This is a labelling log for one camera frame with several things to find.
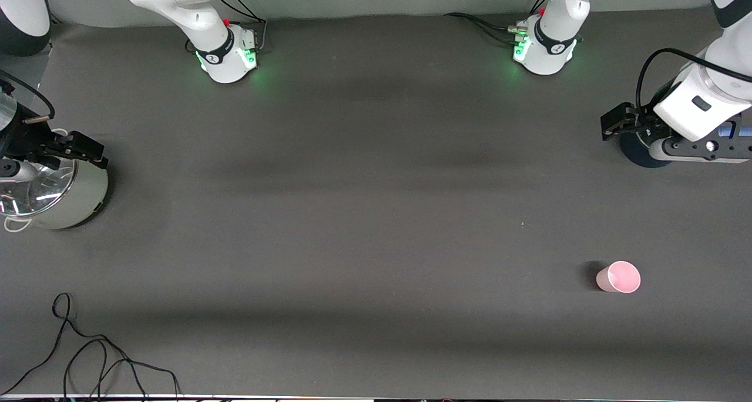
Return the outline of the pink cup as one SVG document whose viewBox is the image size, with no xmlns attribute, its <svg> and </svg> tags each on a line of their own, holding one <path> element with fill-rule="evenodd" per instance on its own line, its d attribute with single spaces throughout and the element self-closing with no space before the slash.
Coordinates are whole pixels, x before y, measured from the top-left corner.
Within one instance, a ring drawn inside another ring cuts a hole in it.
<svg viewBox="0 0 752 402">
<path fill-rule="evenodd" d="M 596 275 L 596 284 L 604 292 L 631 294 L 639 289 L 641 283 L 641 273 L 628 261 L 615 261 Z"/>
</svg>

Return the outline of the glass lid with steel rim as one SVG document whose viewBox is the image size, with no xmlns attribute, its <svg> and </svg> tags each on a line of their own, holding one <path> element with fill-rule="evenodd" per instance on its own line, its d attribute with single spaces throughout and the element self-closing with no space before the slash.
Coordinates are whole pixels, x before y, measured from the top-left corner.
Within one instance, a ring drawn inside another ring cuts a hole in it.
<svg viewBox="0 0 752 402">
<path fill-rule="evenodd" d="M 68 191 L 77 169 L 72 159 L 61 159 L 57 169 L 32 164 L 39 175 L 31 182 L 0 183 L 0 215 L 24 218 L 48 210 Z"/>
</svg>

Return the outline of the dark grey table cover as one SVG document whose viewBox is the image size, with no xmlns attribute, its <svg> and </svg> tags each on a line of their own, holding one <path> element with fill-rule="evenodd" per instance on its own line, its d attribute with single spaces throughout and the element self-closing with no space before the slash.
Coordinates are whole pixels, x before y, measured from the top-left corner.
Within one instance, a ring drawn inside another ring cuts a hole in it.
<svg viewBox="0 0 752 402">
<path fill-rule="evenodd" d="M 212 82 L 175 27 L 56 30 L 54 127 L 105 145 L 91 222 L 0 230 L 0 391 L 69 292 L 169 393 L 752 400 L 752 163 L 600 139 L 711 9 L 596 13 L 552 77 L 443 16 L 280 21 Z M 597 273 L 628 261 L 642 283 Z"/>
</svg>

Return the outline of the dark blue saucepan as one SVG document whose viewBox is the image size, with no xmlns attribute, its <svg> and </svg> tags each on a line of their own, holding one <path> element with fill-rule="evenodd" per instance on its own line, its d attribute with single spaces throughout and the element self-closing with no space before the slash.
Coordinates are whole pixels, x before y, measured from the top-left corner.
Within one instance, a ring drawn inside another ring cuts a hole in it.
<svg viewBox="0 0 752 402">
<path fill-rule="evenodd" d="M 682 137 L 675 131 L 673 131 L 673 136 L 685 139 L 685 137 Z M 752 123 L 743 121 L 742 118 L 737 118 L 736 120 L 725 121 L 703 139 L 737 139 L 743 136 L 752 137 Z M 620 150 L 622 150 L 623 154 L 632 163 L 648 169 L 662 168 L 668 166 L 670 163 L 674 163 L 651 158 L 648 155 L 648 148 L 653 142 L 655 140 L 638 140 L 636 133 L 623 134 L 619 137 Z"/>
</svg>

